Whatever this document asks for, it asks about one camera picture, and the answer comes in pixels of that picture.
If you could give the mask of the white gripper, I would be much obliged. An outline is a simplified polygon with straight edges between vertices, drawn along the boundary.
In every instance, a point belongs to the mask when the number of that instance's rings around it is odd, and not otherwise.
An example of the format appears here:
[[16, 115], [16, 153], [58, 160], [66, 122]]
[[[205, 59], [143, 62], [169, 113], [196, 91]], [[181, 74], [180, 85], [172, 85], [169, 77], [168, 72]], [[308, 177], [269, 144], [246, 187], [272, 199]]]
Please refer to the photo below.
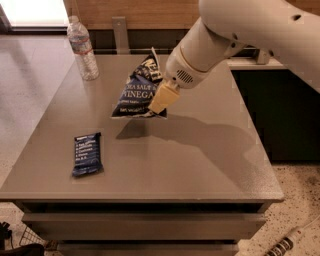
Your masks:
[[180, 88], [192, 89], [205, 80], [208, 75], [208, 72], [198, 71], [191, 67], [185, 60], [180, 47], [175, 47], [165, 65], [167, 80], [160, 83], [148, 108], [159, 114], [178, 100]]

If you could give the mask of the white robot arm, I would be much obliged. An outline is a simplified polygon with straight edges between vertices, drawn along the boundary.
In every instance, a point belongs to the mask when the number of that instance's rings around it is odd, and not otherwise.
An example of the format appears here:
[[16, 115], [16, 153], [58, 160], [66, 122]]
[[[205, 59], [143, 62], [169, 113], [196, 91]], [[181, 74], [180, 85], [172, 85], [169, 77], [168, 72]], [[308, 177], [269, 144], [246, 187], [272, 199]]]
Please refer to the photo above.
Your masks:
[[320, 91], [320, 16], [286, 0], [199, 0], [200, 17], [168, 57], [149, 109], [162, 112], [245, 46], [264, 50]]

